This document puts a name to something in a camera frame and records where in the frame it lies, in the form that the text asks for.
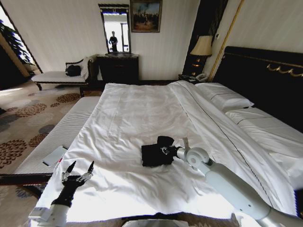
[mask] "black headboard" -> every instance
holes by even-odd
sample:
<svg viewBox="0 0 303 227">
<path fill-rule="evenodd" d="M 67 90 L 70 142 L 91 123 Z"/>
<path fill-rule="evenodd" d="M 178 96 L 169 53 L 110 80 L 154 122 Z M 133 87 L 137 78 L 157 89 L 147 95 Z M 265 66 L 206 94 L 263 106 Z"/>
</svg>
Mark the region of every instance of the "black headboard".
<svg viewBox="0 0 303 227">
<path fill-rule="evenodd" d="M 303 53 L 227 46 L 213 82 L 303 132 Z"/>
</svg>

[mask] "telephone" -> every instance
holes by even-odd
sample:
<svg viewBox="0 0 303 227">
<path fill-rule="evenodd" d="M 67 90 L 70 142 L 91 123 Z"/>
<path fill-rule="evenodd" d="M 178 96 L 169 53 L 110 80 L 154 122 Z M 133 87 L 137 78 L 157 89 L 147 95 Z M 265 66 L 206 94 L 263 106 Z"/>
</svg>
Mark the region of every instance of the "telephone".
<svg viewBox="0 0 303 227">
<path fill-rule="evenodd" d="M 201 73 L 196 76 L 196 80 L 198 80 L 199 82 L 204 82 L 207 80 L 207 75 L 205 73 Z"/>
</svg>

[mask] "black bag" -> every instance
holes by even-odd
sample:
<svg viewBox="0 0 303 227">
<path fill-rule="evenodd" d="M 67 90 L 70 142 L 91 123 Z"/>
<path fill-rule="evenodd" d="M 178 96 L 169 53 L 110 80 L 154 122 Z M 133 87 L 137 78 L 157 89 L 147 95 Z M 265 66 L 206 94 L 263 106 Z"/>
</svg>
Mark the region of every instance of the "black bag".
<svg viewBox="0 0 303 227">
<path fill-rule="evenodd" d="M 65 70 L 65 74 L 70 77 L 80 76 L 81 74 L 81 68 L 79 65 L 70 65 Z"/>
</svg>

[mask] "patterned carpet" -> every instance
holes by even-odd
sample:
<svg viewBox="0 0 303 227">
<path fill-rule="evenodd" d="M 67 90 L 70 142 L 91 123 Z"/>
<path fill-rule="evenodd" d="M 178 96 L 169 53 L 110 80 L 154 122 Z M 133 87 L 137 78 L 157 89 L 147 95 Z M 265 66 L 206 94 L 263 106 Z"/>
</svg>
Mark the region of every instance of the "patterned carpet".
<svg viewBox="0 0 303 227">
<path fill-rule="evenodd" d="M 30 152 L 45 138 L 61 118 L 79 100 L 79 87 L 42 85 L 31 81 L 12 89 L 0 91 L 0 174 L 13 173 Z M 100 92 L 85 92 L 85 96 L 99 96 Z M 0 227 L 27 227 L 27 216 L 37 200 L 16 186 L 0 186 Z M 185 220 L 197 227 L 238 227 L 232 219 L 212 219 L 191 214 L 177 214 L 172 218 Z M 113 219 L 98 223 L 69 223 L 77 227 L 120 227 L 127 219 Z"/>
</svg>

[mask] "lamp shade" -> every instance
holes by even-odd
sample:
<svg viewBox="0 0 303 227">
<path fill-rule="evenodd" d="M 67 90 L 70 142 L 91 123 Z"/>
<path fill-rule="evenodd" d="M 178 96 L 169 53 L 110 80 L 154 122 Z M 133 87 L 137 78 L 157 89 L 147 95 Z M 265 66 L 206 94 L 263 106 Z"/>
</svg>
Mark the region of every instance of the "lamp shade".
<svg viewBox="0 0 303 227">
<path fill-rule="evenodd" d="M 200 36 L 194 49 L 190 52 L 192 55 L 212 55 L 212 35 Z"/>
</svg>

